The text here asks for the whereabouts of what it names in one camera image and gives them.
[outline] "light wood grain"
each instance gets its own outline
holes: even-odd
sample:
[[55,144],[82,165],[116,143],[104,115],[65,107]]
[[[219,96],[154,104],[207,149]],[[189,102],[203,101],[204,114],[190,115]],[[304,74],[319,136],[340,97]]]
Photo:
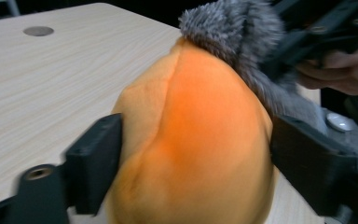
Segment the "light wood grain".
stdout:
[[[28,36],[31,26],[52,35]],[[91,4],[0,20],[0,201],[15,178],[62,153],[96,119],[108,115],[121,90],[157,58],[180,32],[107,4]],[[318,99],[318,93],[305,93]],[[71,217],[74,223],[104,223]],[[320,224],[281,178],[268,224]]]

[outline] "stuffed toy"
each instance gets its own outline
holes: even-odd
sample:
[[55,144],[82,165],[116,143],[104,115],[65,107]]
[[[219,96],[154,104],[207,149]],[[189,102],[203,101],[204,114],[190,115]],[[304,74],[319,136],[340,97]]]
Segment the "stuffed toy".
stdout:
[[257,64],[283,36],[268,2],[219,0],[186,11],[171,51],[120,94],[120,167],[105,198],[109,223],[264,223],[277,170],[271,116],[324,131],[322,110],[288,74]]

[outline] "fluffy gray fur hat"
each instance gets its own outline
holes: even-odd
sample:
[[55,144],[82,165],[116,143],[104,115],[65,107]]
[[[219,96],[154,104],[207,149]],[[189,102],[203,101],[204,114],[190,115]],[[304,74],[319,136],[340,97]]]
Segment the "fluffy gray fur hat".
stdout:
[[183,37],[229,64],[271,116],[288,115],[326,132],[322,109],[296,92],[294,73],[272,82],[258,68],[284,36],[270,2],[218,0],[185,11],[179,21]]

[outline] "round hole in table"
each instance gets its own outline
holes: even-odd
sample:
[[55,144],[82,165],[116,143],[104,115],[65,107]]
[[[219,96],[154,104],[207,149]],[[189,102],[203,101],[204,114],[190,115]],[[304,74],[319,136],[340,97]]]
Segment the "round hole in table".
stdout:
[[47,26],[31,26],[23,31],[26,35],[45,36],[54,33],[54,30]]

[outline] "screw hole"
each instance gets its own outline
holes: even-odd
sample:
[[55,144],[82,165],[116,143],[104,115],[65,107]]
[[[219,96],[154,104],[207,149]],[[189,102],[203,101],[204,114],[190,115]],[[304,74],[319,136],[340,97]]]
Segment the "screw hole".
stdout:
[[31,172],[29,172],[27,174],[27,176],[25,177],[26,180],[36,180],[36,179],[40,179],[43,177],[46,177],[48,175],[51,175],[52,173],[52,169],[51,168],[39,168],[39,169],[35,169]]

